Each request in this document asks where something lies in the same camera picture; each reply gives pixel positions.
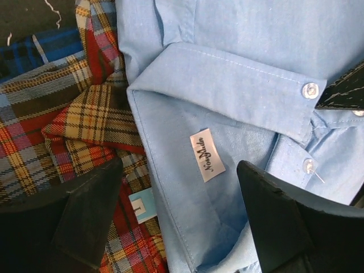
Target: pile of clothes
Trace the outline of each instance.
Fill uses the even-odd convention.
[[[77,28],[0,48],[0,206],[123,162],[100,272],[260,272],[241,160],[346,205],[364,181],[364,111],[316,107],[364,59],[360,2],[350,39],[326,9],[196,2],[77,0]],[[140,223],[130,195],[151,187]]]

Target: white button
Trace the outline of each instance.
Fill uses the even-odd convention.
[[[305,98],[314,99],[319,95],[319,86],[314,83],[306,84],[302,88],[302,94]]]
[[[312,159],[306,159],[303,162],[303,171],[305,173],[314,173],[315,170],[313,169],[313,160]]]
[[[364,117],[364,111],[353,111],[354,115],[357,115],[358,117]]]

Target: red plaid fabric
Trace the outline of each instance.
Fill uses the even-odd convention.
[[[119,156],[125,177],[100,268],[166,272],[157,219],[138,225],[129,195],[149,188],[126,99],[111,0],[77,0],[83,52],[0,86],[0,205],[57,186]]]

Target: white label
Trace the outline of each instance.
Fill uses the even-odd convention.
[[[146,208],[144,207],[143,201],[141,198],[136,199],[135,201],[131,202],[131,206],[134,209],[135,216],[139,216],[146,212]]]
[[[226,171],[216,151],[210,129],[201,131],[189,138],[204,182]]]

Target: light blue fabric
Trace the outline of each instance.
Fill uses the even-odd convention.
[[[313,82],[321,95],[364,59],[364,2],[116,5],[127,94],[171,272],[260,272],[236,175],[240,160],[351,202],[364,181],[364,117],[315,110],[320,96],[305,98],[302,88]],[[204,183],[189,137],[207,128],[226,171]],[[305,172],[307,159],[318,176]]]

